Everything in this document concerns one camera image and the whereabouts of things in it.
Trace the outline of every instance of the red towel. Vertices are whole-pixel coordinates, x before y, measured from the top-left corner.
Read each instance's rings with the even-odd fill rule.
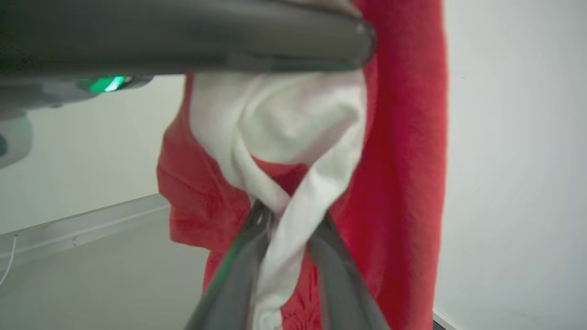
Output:
[[[365,68],[365,149],[347,192],[331,207],[373,297],[394,330],[429,330],[446,172],[447,72],[440,0],[358,0],[377,30],[377,54]],[[250,209],[188,124],[193,75],[164,136],[157,168],[171,203],[171,239],[211,251],[204,287]],[[303,167],[262,164],[292,192]],[[308,258],[283,307],[284,329],[320,329],[316,268]]]

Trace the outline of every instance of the cable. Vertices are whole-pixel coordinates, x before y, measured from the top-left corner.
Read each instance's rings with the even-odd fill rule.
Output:
[[[16,251],[16,238],[18,237],[18,235],[14,235],[14,240],[12,241],[12,253],[10,253],[10,260],[8,260],[8,267],[6,267],[6,272],[4,272],[4,275],[2,276],[2,279],[0,280],[0,287],[2,286],[2,283],[4,283],[4,280],[6,279],[6,277],[8,277],[8,272],[10,272],[10,268],[12,267],[12,260],[14,259],[14,252]]]

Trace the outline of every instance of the white fabric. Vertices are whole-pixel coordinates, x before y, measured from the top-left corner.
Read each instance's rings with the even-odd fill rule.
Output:
[[[195,77],[190,126],[233,186],[281,215],[261,265],[254,329],[281,324],[306,243],[347,188],[365,132],[362,71],[291,75],[201,73]],[[290,197],[251,155],[309,165]]]

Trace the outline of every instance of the baseboard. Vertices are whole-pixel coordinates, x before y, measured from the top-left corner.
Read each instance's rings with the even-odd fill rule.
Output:
[[[17,267],[168,217],[168,202],[155,194],[0,235],[0,274],[8,263],[14,235],[18,242],[12,266]]]
[[[433,308],[432,312],[433,312],[434,320],[436,321],[436,323],[440,324],[440,326],[442,326],[444,329],[446,329],[446,330],[463,330],[463,328],[458,326],[456,323],[453,322],[453,320],[448,318],[446,315],[442,314],[436,308]]]

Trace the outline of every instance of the gray floor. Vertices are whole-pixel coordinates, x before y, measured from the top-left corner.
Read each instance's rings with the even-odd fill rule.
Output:
[[[171,242],[162,218],[30,262],[2,285],[0,329],[181,330],[207,257]]]
[[[444,328],[440,326],[440,324],[435,322],[434,326],[432,327],[432,330],[444,330]]]

